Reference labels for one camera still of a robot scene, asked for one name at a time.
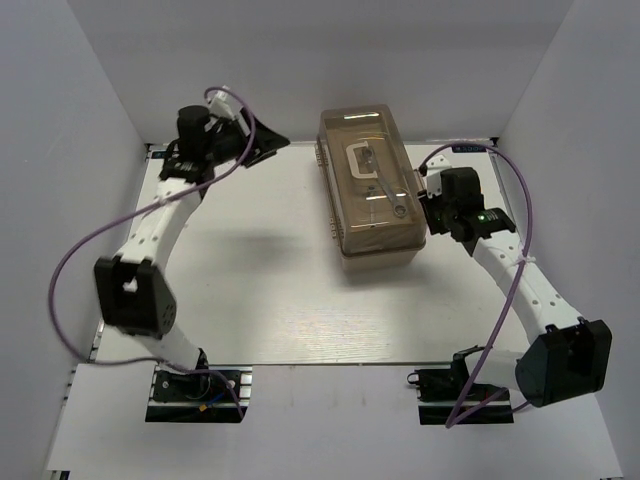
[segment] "black clamp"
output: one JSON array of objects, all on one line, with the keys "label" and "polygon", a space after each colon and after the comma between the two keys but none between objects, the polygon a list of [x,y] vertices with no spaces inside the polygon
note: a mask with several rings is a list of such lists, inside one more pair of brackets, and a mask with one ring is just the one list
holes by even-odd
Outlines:
[{"label": "black clamp", "polygon": [[[249,125],[249,115],[244,108],[240,114]],[[256,131],[252,149],[242,163],[246,168],[272,157],[290,143],[255,117],[254,120]],[[217,118],[202,105],[181,108],[177,128],[179,137],[167,147],[161,180],[184,178],[188,183],[205,183],[214,178],[215,167],[238,158],[249,143],[249,135],[245,134],[238,120]],[[173,155],[176,146],[177,157]]]},{"label": "black clamp", "polygon": [[451,233],[473,255],[478,239],[491,238],[492,233],[503,230],[516,231],[502,209],[485,209],[480,179],[473,168],[451,168],[443,171],[440,179],[441,195],[429,198],[426,191],[418,194],[431,234]]}]

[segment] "white connector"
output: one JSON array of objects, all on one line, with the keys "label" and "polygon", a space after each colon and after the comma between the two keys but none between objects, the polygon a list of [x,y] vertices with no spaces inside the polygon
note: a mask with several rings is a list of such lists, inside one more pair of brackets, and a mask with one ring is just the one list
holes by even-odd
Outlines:
[{"label": "white connector", "polygon": [[233,110],[227,104],[227,98],[229,95],[227,92],[223,92],[221,90],[217,91],[213,97],[207,98],[207,106],[209,107],[209,111],[219,118],[228,118],[229,120],[233,120],[235,115],[233,114]]}]

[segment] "black joint housing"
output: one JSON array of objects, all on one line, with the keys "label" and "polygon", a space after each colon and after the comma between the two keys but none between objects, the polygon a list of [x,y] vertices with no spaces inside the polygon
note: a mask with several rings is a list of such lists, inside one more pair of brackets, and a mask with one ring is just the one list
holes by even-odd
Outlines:
[{"label": "black joint housing", "polygon": [[535,407],[597,392],[604,386],[611,330],[602,320],[563,329],[548,326],[516,366],[516,380]]},{"label": "black joint housing", "polygon": [[157,339],[171,330],[176,301],[162,272],[149,260],[103,257],[94,266],[94,276],[104,323],[128,335]]}]

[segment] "white tabletop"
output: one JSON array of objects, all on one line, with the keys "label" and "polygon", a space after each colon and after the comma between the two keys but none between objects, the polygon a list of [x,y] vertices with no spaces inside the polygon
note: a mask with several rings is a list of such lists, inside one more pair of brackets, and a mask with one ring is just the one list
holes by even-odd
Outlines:
[{"label": "white tabletop", "polygon": [[[413,165],[433,148],[408,145]],[[478,171],[488,207],[504,206],[487,154],[445,155]],[[138,206],[152,200],[160,168],[161,160],[149,161]],[[486,341],[504,302],[448,236],[428,237],[408,267],[344,274],[312,144],[283,149],[209,189],[166,279],[177,321],[220,365],[447,361]],[[527,346],[512,313],[497,347]],[[98,358],[145,353],[107,328]]]}]

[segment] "white table surface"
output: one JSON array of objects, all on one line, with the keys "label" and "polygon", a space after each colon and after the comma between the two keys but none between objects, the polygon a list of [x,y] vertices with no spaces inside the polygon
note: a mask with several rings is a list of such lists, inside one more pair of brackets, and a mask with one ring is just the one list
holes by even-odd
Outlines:
[{"label": "white table surface", "polygon": [[[414,166],[435,148],[408,145]],[[451,154],[479,173],[488,207],[502,207],[487,154]],[[150,160],[138,206],[161,168]],[[294,144],[209,189],[182,232],[166,279],[177,321],[212,364],[447,361],[486,341],[504,296],[448,236],[405,268],[347,276],[329,230],[313,145]],[[526,350],[510,314],[497,347]],[[98,358],[144,355],[107,328]]]},{"label": "white table surface", "polygon": [[[414,164],[430,148],[409,146]],[[450,159],[474,165],[487,204],[502,204],[485,155]],[[140,204],[153,196],[159,163]],[[297,145],[212,188],[189,221],[167,279],[178,321],[213,363],[415,364],[486,340],[503,297],[462,246],[429,238],[408,268],[346,277],[324,195],[313,147]],[[526,348],[515,316],[498,344]],[[143,353],[111,329],[99,349],[102,359]],[[153,368],[79,366],[48,468],[70,470],[71,480],[620,475],[593,395],[526,410],[513,425],[447,431],[419,425],[410,365],[270,365],[254,367],[242,424],[152,424]]]},{"label": "white table surface", "polygon": [[525,410],[511,425],[446,430],[419,424],[408,365],[260,365],[241,424],[145,423],[153,368],[79,366],[48,468],[70,480],[620,476],[593,395]]}]

